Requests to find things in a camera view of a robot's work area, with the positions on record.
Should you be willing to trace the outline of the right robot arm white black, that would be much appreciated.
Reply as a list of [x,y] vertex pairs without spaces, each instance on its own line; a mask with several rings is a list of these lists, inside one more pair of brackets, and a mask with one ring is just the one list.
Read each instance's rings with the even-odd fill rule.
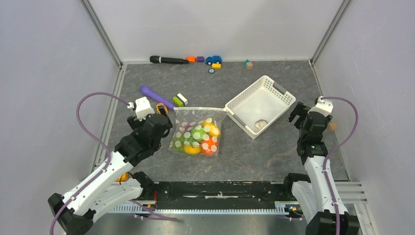
[[331,173],[329,158],[339,147],[328,151],[322,141],[332,119],[333,99],[318,97],[313,107],[298,102],[288,118],[299,130],[297,154],[307,173],[289,173],[282,192],[298,201],[307,235],[356,235],[360,230],[358,217],[348,212]]

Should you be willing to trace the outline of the orange toy pumpkin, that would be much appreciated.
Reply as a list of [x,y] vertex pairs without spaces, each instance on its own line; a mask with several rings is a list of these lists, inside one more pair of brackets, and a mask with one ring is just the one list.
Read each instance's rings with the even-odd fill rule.
[[202,141],[200,144],[201,152],[208,156],[215,156],[218,153],[218,142],[214,140]]

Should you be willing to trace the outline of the green toy lettuce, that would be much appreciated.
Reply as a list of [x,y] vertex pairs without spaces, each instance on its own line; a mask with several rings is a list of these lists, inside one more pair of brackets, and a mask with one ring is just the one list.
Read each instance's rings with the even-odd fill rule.
[[207,132],[201,125],[197,125],[195,128],[191,130],[190,133],[191,137],[197,142],[205,140],[205,137],[208,136]]

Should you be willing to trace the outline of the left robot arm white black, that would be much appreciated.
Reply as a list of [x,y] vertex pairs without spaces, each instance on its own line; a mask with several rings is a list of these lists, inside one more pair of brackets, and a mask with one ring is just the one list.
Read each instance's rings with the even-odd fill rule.
[[54,215],[49,233],[54,233],[58,223],[68,235],[84,235],[94,222],[121,203],[136,199],[149,199],[154,187],[143,172],[113,189],[109,186],[136,167],[141,161],[154,155],[172,128],[167,115],[148,114],[139,120],[129,117],[132,132],[123,137],[109,153],[108,158],[86,179],[64,194],[54,193],[47,202]]

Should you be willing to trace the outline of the green toy grapes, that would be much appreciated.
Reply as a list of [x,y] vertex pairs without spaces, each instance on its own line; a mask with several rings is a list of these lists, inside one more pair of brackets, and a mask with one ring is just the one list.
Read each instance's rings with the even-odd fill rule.
[[190,137],[191,137],[191,134],[189,132],[185,132],[185,133],[177,132],[174,135],[169,147],[171,147],[176,152],[180,152],[180,151],[184,152],[184,148],[186,146],[191,145]]

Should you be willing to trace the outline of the yellow toy mango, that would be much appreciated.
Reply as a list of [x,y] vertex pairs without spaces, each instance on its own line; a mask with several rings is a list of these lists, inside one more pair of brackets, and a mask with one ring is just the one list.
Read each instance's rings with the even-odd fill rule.
[[221,134],[220,128],[213,122],[203,122],[202,127],[204,131],[211,137],[219,137]]

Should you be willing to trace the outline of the clear zip top bag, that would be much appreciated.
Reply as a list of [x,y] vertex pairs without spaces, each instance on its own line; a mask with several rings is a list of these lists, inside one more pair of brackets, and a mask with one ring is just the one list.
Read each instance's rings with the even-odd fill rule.
[[177,107],[176,130],[169,143],[171,152],[181,155],[216,157],[219,153],[224,108]]

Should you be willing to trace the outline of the yellow orange toy fruit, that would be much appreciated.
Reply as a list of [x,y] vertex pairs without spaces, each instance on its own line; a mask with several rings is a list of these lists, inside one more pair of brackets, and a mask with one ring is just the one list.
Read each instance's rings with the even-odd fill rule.
[[184,146],[184,152],[186,153],[186,154],[190,154],[190,155],[196,155],[196,154],[199,154],[200,152],[201,152],[201,147],[200,146],[197,146],[197,147],[194,147],[194,146]]

